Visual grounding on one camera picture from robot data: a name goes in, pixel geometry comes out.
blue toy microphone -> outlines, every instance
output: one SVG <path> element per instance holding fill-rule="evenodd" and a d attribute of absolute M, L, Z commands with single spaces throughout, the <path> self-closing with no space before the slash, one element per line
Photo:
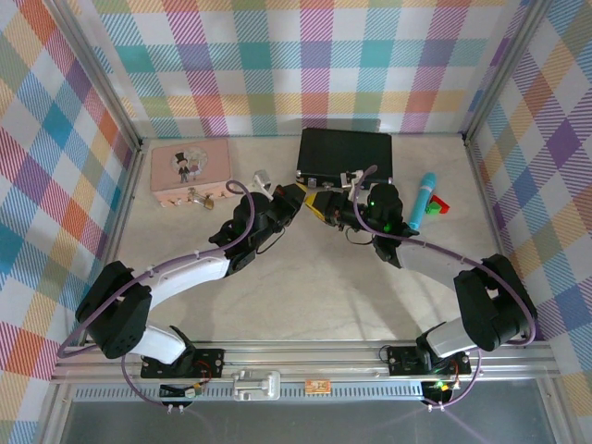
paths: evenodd
<path fill-rule="evenodd" d="M 429 197 L 436 188 L 436 175 L 434 173 L 425 173 L 422 183 L 419 185 L 419 193 L 415 199 L 415 206 L 411 213 L 411 221 L 409 227 L 419 230 L 422 224 L 422 218 L 426 212 L 426 205 L 429 202 Z"/>

small orange circuit board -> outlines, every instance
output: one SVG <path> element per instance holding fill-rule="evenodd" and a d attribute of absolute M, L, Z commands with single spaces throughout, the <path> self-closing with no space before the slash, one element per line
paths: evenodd
<path fill-rule="evenodd" d="M 328 379 L 307 379 L 304 383 L 304 393 L 320 395 L 331 392 L 331 381 Z"/>

green block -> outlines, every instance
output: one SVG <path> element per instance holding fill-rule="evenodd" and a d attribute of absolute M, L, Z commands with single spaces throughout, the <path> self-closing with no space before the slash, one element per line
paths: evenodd
<path fill-rule="evenodd" d="M 429 215 L 438 215 L 442 211 L 442 207 L 437 202 L 431 202 L 426 208 L 425 212 Z"/>

pink tin box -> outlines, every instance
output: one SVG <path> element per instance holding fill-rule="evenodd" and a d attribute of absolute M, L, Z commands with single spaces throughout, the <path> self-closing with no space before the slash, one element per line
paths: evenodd
<path fill-rule="evenodd" d="M 163 146 L 152 151 L 150 189 L 163 206 L 194 202 L 195 195 L 231 197 L 226 182 L 232 178 L 228 140 L 216 139 Z"/>

black mounting bracket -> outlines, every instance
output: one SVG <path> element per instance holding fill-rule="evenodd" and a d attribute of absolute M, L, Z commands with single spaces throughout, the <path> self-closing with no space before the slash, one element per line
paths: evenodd
<path fill-rule="evenodd" d="M 464 351 L 454 353 L 439 363 L 433 363 L 431 370 L 417 356 L 416 347 L 387 347 L 388 374 L 390 376 L 439 375 L 454 376 L 458 365 L 459 375 L 471 375 L 471 364 Z"/>
<path fill-rule="evenodd" d="M 153 358 L 142 357 L 140 377 L 143 379 L 217 379 L 222 377 L 224 368 L 223 349 L 193 349 L 191 354 L 183 354 L 183 369 L 175 363 L 163 364 Z"/>

